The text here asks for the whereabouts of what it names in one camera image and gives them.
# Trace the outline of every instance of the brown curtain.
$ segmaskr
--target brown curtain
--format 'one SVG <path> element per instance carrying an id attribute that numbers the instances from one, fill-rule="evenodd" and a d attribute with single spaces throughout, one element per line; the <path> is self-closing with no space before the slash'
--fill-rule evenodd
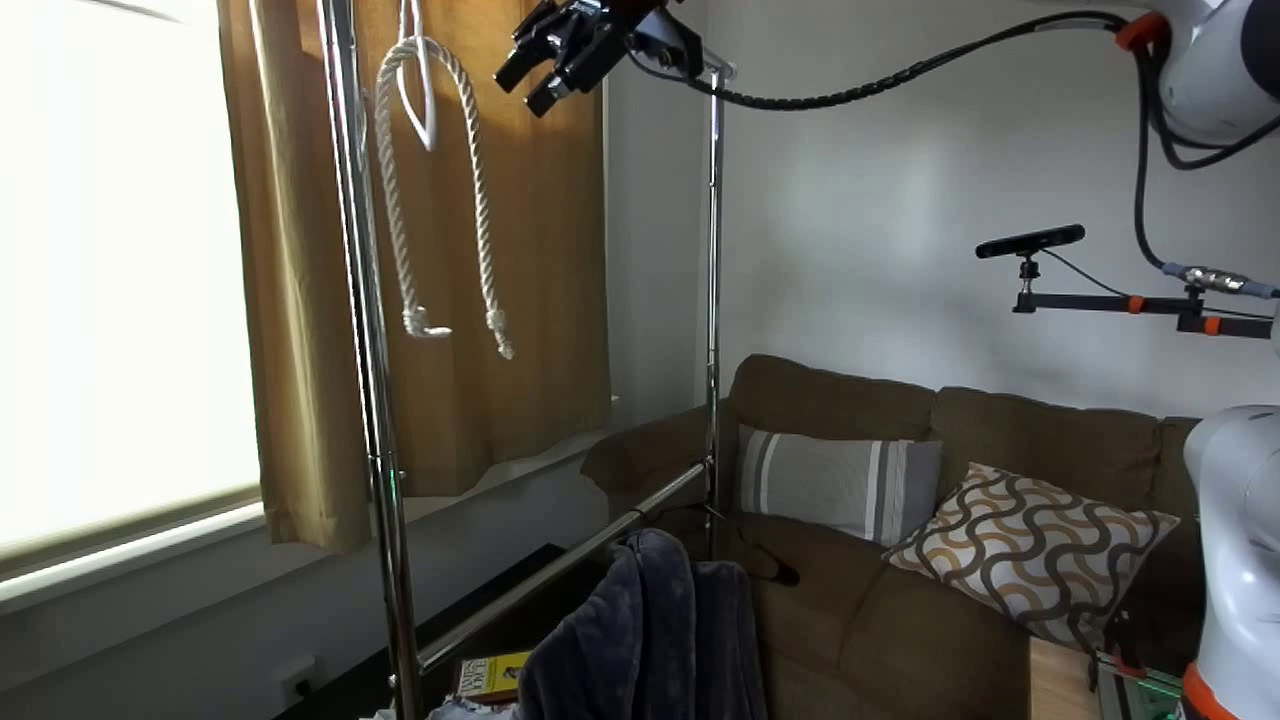
<path id="1" fill-rule="evenodd" d="M 372 88 L 397 41 L 397 0 L 354 9 Z M 524 13 L 530 0 L 428 5 L 428 33 L 459 55 L 485 116 L 513 365 L 493 353 L 479 311 L 455 88 L 436 64 L 431 155 L 417 153 L 397 103 L 419 294 L 436 322 L 454 322 L 454 337 L 431 345 L 401 330 L 393 250 L 380 239 L 393 426 L 409 491 L 470 491 L 488 465 L 610 420 L 601 108 L 577 97 L 537 119 L 524 92 L 503 97 L 493 82 Z M 356 549 L 369 534 L 364 445 L 317 0 L 220 0 L 220 16 L 268 524 L 280 540 Z"/>

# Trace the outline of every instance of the patterned pillow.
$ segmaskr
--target patterned pillow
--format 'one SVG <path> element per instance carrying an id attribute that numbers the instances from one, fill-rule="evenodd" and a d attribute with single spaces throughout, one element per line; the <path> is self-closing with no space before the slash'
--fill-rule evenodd
<path id="1" fill-rule="evenodd" d="M 1175 515 L 1124 510 L 991 465 L 970 465 L 944 507 L 888 556 L 942 581 L 1030 633 L 1100 648 L 1150 552 Z"/>
<path id="2" fill-rule="evenodd" d="M 743 510 L 825 524 L 885 549 L 911 534 L 935 502 L 935 439 L 825 439 L 743 426 Z"/>

